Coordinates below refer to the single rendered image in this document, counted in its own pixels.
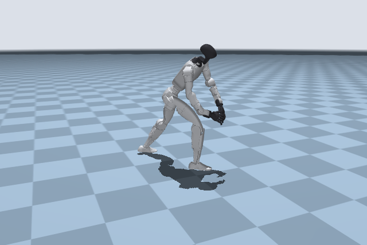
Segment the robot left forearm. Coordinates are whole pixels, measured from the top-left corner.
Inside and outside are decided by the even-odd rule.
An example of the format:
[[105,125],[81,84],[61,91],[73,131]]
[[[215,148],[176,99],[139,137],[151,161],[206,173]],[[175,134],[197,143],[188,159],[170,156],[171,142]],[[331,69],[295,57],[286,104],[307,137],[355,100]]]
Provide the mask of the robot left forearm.
[[222,100],[221,100],[221,96],[220,96],[220,94],[219,94],[219,92],[218,92],[218,90],[217,90],[217,87],[216,87],[216,84],[215,85],[213,85],[210,89],[210,92],[212,93],[212,95],[213,95],[213,98],[214,98],[214,102],[215,102],[215,104],[216,104],[216,99],[218,99],[219,100],[219,102],[220,103],[222,103]]

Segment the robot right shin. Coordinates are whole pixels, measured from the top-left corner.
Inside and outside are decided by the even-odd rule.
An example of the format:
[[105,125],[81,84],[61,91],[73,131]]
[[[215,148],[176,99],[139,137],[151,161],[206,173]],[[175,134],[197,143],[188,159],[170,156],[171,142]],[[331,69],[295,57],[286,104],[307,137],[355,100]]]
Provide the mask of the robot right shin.
[[192,127],[192,148],[194,155],[194,164],[199,164],[200,162],[201,150],[204,142],[204,131],[205,128],[203,129],[203,132],[201,134],[200,127],[196,125]]

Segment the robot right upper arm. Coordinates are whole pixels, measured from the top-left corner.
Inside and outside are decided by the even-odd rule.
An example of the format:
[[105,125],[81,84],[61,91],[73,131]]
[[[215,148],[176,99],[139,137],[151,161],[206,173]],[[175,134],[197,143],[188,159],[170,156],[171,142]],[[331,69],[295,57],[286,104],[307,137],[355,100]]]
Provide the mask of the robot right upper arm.
[[188,94],[192,92],[192,88],[193,88],[194,72],[193,72],[192,67],[191,66],[185,67],[182,74],[183,74],[183,78],[184,78],[184,82],[185,82],[186,97],[189,100]]

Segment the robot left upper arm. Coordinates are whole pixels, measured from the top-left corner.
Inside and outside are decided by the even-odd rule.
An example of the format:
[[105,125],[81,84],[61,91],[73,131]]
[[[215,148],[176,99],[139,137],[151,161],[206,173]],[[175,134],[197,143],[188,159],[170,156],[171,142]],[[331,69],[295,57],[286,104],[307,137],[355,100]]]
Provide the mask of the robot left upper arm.
[[203,69],[202,73],[203,73],[203,76],[204,76],[204,78],[205,78],[205,85],[206,85],[207,87],[211,87],[211,86],[215,85],[214,80],[213,80],[213,79],[211,78],[211,76],[210,76],[209,62],[207,62],[207,63],[205,64],[205,66],[204,66],[204,69]]

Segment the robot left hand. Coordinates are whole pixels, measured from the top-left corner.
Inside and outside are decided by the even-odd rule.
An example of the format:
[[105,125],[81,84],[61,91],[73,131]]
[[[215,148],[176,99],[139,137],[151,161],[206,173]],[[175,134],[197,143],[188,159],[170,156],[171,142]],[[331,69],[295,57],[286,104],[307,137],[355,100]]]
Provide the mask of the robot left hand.
[[223,104],[220,103],[218,99],[216,99],[216,106],[218,107],[218,110],[221,111],[220,114],[222,114],[224,116],[224,120],[225,120],[226,116],[225,116],[225,111],[224,111],[224,108],[223,108]]

